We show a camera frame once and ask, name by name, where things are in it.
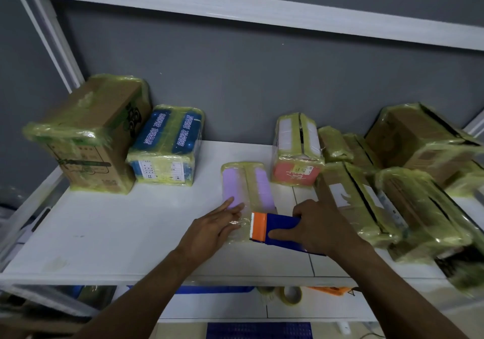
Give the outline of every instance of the black cord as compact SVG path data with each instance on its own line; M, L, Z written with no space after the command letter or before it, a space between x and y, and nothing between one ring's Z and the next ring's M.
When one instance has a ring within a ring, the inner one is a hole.
M374 335L374 336L378 336L378 337L381 337L383 339L385 339L385 337L383 335L378 335L378 334L375 334L375 333L368 333L368 334L365 334L363 335L362 337L360 337L360 339L363 339L364 337L367 337L368 335Z

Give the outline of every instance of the yellow tape roll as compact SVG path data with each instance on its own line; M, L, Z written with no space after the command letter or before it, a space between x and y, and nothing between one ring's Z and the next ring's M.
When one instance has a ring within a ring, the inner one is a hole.
M275 293L282 303L288 306L297 305L303 299L300 287L277 287Z

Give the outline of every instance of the person's right hand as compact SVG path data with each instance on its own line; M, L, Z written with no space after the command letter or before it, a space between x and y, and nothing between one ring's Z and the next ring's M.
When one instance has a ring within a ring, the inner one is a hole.
M306 200L294 207L292 215L301 217L299 224L290 230L272 230L269 238L300 243L308 252L325 254L334 260L368 245L336 205Z

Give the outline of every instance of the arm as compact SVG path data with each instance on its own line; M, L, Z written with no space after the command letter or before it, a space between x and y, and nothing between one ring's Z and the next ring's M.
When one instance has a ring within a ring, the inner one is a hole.
M128 292L86 324L73 339L149 338L168 302L185 279L222 247L243 204L227 209L231 197L209 214L195 219L179 245Z
M295 228L273 230L269 237L299 242L335 260L356 281L388 339L466 339L358 236L335 205L306 200L293 214L302 218Z

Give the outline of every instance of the white tabletop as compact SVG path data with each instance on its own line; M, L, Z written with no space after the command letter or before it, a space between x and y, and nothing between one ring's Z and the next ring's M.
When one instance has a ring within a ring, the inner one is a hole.
M129 195L66 191L0 281L23 284L134 284L172 250L191 221L222 201L220 167L258 161L271 146L204 141L192 187L137 183ZM315 197L308 188L271 184L278 213ZM447 284L435 266L387 262L407 281ZM328 257L255 242L226 244L186 284L340 285L354 281Z

